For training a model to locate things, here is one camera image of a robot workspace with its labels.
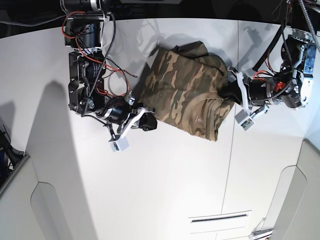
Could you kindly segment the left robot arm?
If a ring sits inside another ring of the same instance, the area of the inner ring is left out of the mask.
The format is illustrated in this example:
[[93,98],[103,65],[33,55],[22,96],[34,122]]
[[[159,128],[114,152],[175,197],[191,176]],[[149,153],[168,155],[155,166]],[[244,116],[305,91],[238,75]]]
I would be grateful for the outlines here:
[[296,110],[305,107],[311,96],[315,58],[320,51],[320,2],[288,0],[286,5],[279,29],[252,68],[254,75],[229,67],[235,81],[219,91],[220,97],[242,107],[235,120],[244,130],[271,105],[284,103]]

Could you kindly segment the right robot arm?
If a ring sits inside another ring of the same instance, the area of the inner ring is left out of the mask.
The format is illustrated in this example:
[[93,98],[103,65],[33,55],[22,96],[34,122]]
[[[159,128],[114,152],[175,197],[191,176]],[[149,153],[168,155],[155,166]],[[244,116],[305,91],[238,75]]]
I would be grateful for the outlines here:
[[[113,142],[129,129],[155,130],[155,109],[135,103],[129,92],[129,72],[115,62],[108,64],[117,32],[110,2],[62,0],[60,7],[66,15],[61,26],[64,43],[73,49],[68,55],[69,109],[102,123]],[[116,95],[105,89],[106,72],[122,75],[125,93]]]

